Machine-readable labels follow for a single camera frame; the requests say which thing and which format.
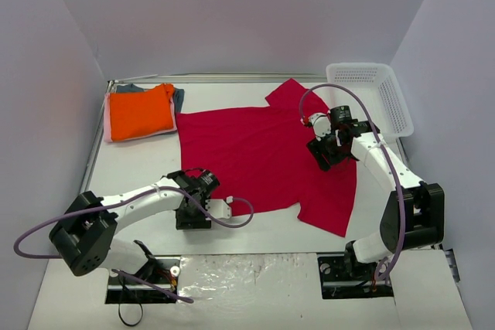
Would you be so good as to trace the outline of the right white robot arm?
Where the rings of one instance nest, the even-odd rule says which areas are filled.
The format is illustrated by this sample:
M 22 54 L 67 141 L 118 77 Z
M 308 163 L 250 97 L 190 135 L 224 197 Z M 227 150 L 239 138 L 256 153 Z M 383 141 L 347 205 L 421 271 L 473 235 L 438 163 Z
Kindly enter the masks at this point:
M 334 107 L 304 120 L 314 132 L 307 148 L 323 171 L 347 159 L 360 162 L 388 193 L 376 233 L 349 242 L 343 253 L 343 269 L 361 278 L 384 258 L 403 250 L 441 243 L 445 232 L 445 193 L 437 183 L 428 184 L 414 174 L 387 146 L 378 128 L 358 121 L 348 106 Z

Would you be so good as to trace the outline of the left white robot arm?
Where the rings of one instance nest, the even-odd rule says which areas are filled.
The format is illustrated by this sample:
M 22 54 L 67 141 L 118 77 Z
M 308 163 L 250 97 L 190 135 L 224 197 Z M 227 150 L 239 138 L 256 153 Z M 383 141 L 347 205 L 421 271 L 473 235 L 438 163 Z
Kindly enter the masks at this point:
M 115 196 L 81 193 L 66 211 L 67 218 L 50 231 L 49 239 L 76 277 L 97 268 L 122 270 L 138 282 L 153 278 L 159 263 L 141 241 L 116 238 L 124 228 L 158 213 L 173 211 L 177 230 L 207 230 L 212 218 L 230 219 L 231 208 L 212 193 L 217 177 L 179 170 L 158 182 Z

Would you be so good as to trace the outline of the red t-shirt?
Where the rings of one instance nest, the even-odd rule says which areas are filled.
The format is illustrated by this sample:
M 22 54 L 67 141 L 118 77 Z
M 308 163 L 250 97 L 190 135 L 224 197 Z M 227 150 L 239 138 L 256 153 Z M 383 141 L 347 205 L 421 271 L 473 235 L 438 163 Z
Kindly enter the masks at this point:
M 300 205 L 299 220 L 344 237 L 357 187 L 357 163 L 346 159 L 322 171 L 306 145 L 314 138 L 302 125 L 299 104 L 310 114 L 328 107 L 290 79 L 273 90 L 265 107 L 239 107 L 177 117 L 184 169 L 210 170 L 220 181 L 213 196 L 239 196 L 240 216 Z

